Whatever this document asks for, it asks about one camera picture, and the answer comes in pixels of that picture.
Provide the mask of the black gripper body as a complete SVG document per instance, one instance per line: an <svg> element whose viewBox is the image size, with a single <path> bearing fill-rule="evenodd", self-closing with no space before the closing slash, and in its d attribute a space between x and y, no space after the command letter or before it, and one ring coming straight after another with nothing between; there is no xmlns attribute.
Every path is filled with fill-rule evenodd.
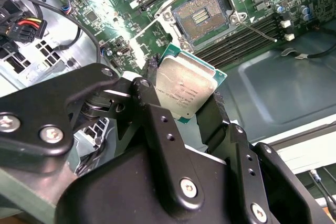
<svg viewBox="0 0 336 224"><path fill-rule="evenodd" d="M229 186L228 166L188 148L205 194L204 204L187 223L246 223ZM161 205L149 155L139 146L76 179L61 196L56 223L181 223Z"/></svg>

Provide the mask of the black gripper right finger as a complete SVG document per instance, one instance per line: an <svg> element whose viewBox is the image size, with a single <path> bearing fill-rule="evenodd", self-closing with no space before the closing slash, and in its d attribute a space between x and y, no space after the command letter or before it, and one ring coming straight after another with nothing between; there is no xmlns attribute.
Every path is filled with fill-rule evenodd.
<svg viewBox="0 0 336 224"><path fill-rule="evenodd" d="M226 162L233 223L327 223L327 214L268 144L252 145L218 92L196 114L207 153Z"/></svg>

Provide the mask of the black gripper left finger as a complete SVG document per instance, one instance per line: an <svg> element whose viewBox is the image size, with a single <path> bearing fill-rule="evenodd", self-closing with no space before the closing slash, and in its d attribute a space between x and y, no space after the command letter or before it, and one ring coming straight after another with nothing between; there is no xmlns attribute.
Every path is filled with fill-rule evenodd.
<svg viewBox="0 0 336 224"><path fill-rule="evenodd" d="M1 163L32 171L62 165L74 132L91 119L84 106L96 117L142 129L140 141L148 145L157 192L169 213L188 217L200 209L202 189L193 197L181 189L183 179L195 186L199 181L172 114L160 106L153 84L141 77L122 80L100 63L1 98L1 116L10 119L9 127L1 130Z"/></svg>

